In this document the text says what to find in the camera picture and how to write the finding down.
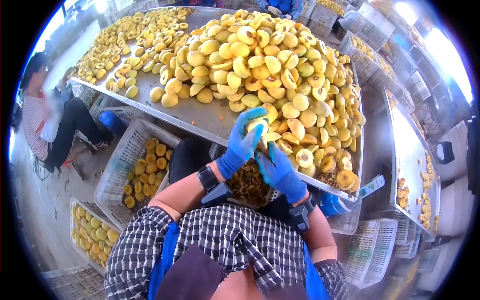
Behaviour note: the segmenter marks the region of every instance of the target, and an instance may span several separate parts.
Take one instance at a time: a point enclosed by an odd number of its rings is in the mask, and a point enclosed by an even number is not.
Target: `seated woman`
[[[302,7],[302,0],[258,0],[258,8],[249,8],[249,12],[260,11],[267,12],[272,17],[295,20],[300,17]]]
[[[103,136],[80,98],[73,97],[64,104],[57,90],[50,90],[45,96],[42,85],[47,75],[46,63],[43,52],[31,57],[19,94],[24,100],[22,120],[27,143],[53,173],[67,159],[77,129],[95,149],[106,147],[111,141]]]

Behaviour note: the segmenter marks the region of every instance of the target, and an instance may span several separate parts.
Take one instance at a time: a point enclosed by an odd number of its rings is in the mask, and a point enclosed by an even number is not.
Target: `gloved hand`
[[[260,136],[264,129],[263,125],[258,124],[255,126],[247,136],[244,134],[245,125],[247,125],[250,120],[266,115],[267,111],[265,108],[253,108],[239,115],[228,138],[227,151],[216,160],[218,170],[223,178],[227,180],[231,179],[233,174],[250,159],[250,156],[260,141]]]
[[[268,143],[268,156],[257,150],[255,159],[265,182],[284,193],[289,203],[305,196],[307,185],[298,178],[290,160],[274,142]]]
[[[275,17],[278,17],[279,15],[282,14],[282,12],[278,8],[273,6],[269,6],[268,11],[271,12]]]

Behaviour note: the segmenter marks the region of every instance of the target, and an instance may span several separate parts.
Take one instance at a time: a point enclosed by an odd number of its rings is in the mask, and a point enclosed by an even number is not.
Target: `sneaker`
[[[95,150],[100,150],[100,149],[102,149],[102,148],[105,148],[105,147],[110,146],[110,143],[109,143],[109,142],[101,142],[101,143],[99,143],[99,144],[97,144],[97,145],[92,145],[92,146],[93,146],[93,148],[94,148]]]

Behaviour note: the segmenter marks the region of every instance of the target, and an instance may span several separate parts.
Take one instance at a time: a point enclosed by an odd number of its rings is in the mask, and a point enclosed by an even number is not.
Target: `plaid shirt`
[[[267,6],[270,5],[268,0],[257,0],[257,5],[264,11],[268,11]],[[303,10],[303,0],[292,0],[292,12],[289,15],[292,16],[292,19],[297,19]]]
[[[162,209],[147,206],[138,211],[107,262],[105,288],[109,299],[147,299],[149,276],[171,222]],[[245,270],[250,259],[262,293],[305,282],[303,240],[280,221],[246,207],[222,204],[186,213],[179,226],[174,263],[196,244],[225,268],[225,277]],[[340,262],[328,260],[315,267],[331,299],[348,298]]]

